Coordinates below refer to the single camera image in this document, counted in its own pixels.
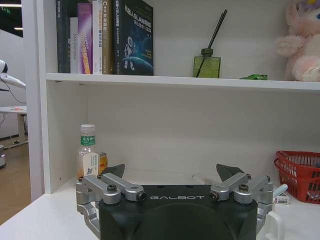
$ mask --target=reed diffuser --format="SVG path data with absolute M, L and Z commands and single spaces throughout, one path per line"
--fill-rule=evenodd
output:
M 212 56 L 214 54 L 212 45 L 218 35 L 218 32 L 220 30 L 222 23 L 224 22 L 227 12 L 228 10 L 226 9 L 221 14 L 208 47 L 203 48 L 201 50 L 202 56 L 196 56 L 194 58 L 193 76 L 196 78 L 219 78 L 220 77 L 221 58 Z

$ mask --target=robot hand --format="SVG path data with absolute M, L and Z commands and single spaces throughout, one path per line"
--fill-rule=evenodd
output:
M 8 75 L 7 72 L 8 72 L 8 65 L 6 64 L 5 61 L 0 60 L 0 80 L 2 80 L 5 84 L 10 84 L 18 88 L 26 89 L 26 84 L 24 82 Z

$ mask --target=astronaut illustration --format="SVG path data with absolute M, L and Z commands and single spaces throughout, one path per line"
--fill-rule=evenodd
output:
M 125 62 L 124 62 L 124 68 L 127 69 L 128 68 L 128 62 L 130 62 L 130 68 L 132 71 L 135 70 L 134 67 L 134 63 L 131 61 L 130 56 L 132 54 L 136 53 L 136 44 L 134 43 L 134 41 L 132 40 L 132 37 L 128 37 L 128 42 L 125 45 L 125 49 L 124 49 L 124 56 L 126 57 Z

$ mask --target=book cover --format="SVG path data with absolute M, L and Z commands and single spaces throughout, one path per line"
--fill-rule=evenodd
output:
M 92 4 L 78 3 L 78 73 L 93 72 Z
M 102 0 L 92 1 L 93 74 L 102 74 Z
M 113 0 L 102 0 L 102 74 L 113 72 Z
M 68 18 L 68 2 L 56 0 L 56 41 L 58 73 L 70 73 L 70 33 Z
M 70 73 L 78 73 L 78 48 L 77 48 L 77 36 L 78 36 L 78 18 L 70 17 Z
M 154 75 L 154 9 L 142 0 L 114 0 L 115 73 Z

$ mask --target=white book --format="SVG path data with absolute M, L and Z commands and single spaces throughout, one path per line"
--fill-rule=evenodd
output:
M 93 74 L 102 74 L 102 0 L 92 1 Z
M 77 51 L 77 36 L 78 36 L 78 18 L 70 17 L 70 72 L 78 73 L 78 51 Z

